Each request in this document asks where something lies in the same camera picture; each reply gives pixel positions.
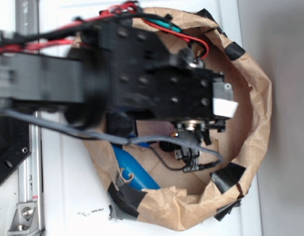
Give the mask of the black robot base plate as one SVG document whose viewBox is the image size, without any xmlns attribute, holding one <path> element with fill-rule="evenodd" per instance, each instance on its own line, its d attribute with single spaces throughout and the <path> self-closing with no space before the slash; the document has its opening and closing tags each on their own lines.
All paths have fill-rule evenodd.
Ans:
<svg viewBox="0 0 304 236">
<path fill-rule="evenodd" d="M 31 153 L 29 124 L 0 117 L 0 186 Z"/>
</svg>

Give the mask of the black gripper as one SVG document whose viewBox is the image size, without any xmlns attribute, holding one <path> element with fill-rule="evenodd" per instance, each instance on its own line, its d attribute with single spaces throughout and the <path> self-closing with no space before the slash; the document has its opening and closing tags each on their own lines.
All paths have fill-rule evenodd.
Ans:
<svg viewBox="0 0 304 236">
<path fill-rule="evenodd" d="M 203 131 L 224 132 L 237 102 L 224 76 L 207 69 L 189 48 L 146 63 L 146 109 L 150 119 L 166 120 L 188 129 L 195 123 Z"/>
</svg>

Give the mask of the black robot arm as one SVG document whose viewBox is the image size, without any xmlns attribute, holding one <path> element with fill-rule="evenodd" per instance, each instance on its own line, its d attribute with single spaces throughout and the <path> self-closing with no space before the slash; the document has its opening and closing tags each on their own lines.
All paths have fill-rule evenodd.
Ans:
<svg viewBox="0 0 304 236">
<path fill-rule="evenodd" d="M 231 85 L 195 62 L 190 48 L 171 53 L 156 33 L 120 20 L 79 31 L 82 45 L 65 58 L 30 53 L 38 35 L 0 39 L 0 113 L 62 111 L 81 129 L 114 112 L 217 130 L 234 117 Z"/>
</svg>

